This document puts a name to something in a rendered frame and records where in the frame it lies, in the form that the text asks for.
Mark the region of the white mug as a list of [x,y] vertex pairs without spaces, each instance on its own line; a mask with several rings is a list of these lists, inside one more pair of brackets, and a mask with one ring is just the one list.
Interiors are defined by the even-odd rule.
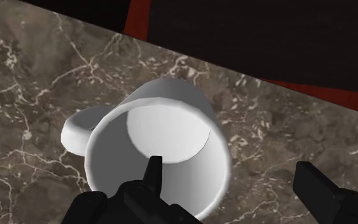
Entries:
[[228,143],[206,96],[176,78],[149,81],[116,107],[95,106],[70,116],[64,148],[85,159],[93,191],[113,196],[140,179],[152,156],[162,158],[162,199],[206,218],[229,185]]

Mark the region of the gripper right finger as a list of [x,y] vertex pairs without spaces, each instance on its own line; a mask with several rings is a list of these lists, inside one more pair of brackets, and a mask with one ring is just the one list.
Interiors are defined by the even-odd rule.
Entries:
[[340,188],[310,162],[296,163],[293,192],[318,224],[358,224],[358,192]]

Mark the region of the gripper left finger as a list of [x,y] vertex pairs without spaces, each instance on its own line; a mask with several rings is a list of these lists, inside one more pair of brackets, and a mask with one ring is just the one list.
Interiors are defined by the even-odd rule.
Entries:
[[112,197],[83,192],[71,202],[61,224],[202,224],[178,204],[160,198],[162,157],[152,156],[142,180],[122,183]]

